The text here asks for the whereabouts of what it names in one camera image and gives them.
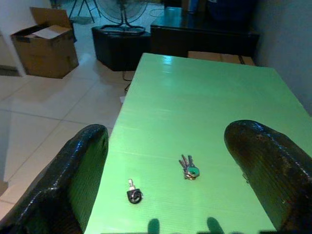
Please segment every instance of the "floor tile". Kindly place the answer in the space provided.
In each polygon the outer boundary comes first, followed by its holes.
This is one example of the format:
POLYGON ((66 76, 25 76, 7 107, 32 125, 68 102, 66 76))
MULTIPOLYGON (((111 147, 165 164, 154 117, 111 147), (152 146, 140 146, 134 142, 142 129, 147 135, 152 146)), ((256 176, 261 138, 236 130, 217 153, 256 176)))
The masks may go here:
POLYGON ((16 203, 64 144, 85 126, 86 124, 62 121, 9 180, 9 188, 0 199, 16 203))
POLYGON ((0 156, 5 160, 0 167, 5 165, 4 181, 9 180, 58 123, 55 119, 0 111, 0 156))
POLYGON ((0 76, 0 100, 11 95, 30 81, 30 78, 0 76))
POLYGON ((0 201, 0 220, 12 209, 14 204, 0 201))
POLYGON ((64 119, 113 128, 121 108, 119 97, 125 95, 125 87, 97 82, 64 119))
POLYGON ((62 119, 93 84, 87 79, 33 77, 0 102, 0 109, 62 119))
MULTIPOLYGON (((114 72, 97 60, 95 55, 79 53, 79 66, 66 77, 79 77, 103 82, 123 83, 122 72, 114 72)), ((125 72, 126 79, 132 79, 134 71, 125 72)))

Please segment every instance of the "electric fan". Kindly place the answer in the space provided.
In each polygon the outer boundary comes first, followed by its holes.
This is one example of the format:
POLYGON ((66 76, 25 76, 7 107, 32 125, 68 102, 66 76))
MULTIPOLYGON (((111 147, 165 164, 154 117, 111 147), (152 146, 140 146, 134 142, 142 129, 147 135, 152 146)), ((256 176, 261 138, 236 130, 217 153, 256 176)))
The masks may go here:
POLYGON ((137 20, 145 11, 146 0, 96 0, 106 19, 116 24, 102 26, 108 33, 140 35, 145 32, 141 26, 130 23, 137 20))

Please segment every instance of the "open cardboard box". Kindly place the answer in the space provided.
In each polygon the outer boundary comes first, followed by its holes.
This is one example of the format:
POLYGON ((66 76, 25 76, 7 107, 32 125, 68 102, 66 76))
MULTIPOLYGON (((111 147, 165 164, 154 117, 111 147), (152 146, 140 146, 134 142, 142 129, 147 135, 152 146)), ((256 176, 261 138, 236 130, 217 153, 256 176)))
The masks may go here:
POLYGON ((78 66, 74 33, 65 10, 30 8, 36 26, 11 35, 27 74, 63 78, 78 66))

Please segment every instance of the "green table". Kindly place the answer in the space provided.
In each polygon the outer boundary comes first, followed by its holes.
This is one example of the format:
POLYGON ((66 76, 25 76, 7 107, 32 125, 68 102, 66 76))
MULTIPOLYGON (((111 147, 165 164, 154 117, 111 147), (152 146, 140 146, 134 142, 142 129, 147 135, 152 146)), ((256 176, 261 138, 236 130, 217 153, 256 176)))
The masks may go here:
POLYGON ((283 132, 312 155, 312 118, 274 69, 144 54, 86 233, 143 233, 155 218, 161 234, 274 229, 224 143, 238 119, 283 132), (193 156, 196 180, 184 179, 181 154, 193 156), (127 200, 129 178, 144 193, 137 205, 127 200))

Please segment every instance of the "paper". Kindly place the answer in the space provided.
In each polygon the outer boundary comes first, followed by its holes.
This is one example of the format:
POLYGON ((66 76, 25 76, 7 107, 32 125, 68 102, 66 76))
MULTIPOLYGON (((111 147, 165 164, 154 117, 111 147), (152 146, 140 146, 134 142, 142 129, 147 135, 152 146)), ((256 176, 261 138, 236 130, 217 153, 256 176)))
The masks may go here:
POLYGON ((41 37, 45 39, 52 39, 52 38, 56 38, 57 36, 69 30, 70 30, 69 28, 60 27, 58 25, 52 25, 50 27, 34 32, 33 35, 36 35, 37 37, 41 37))

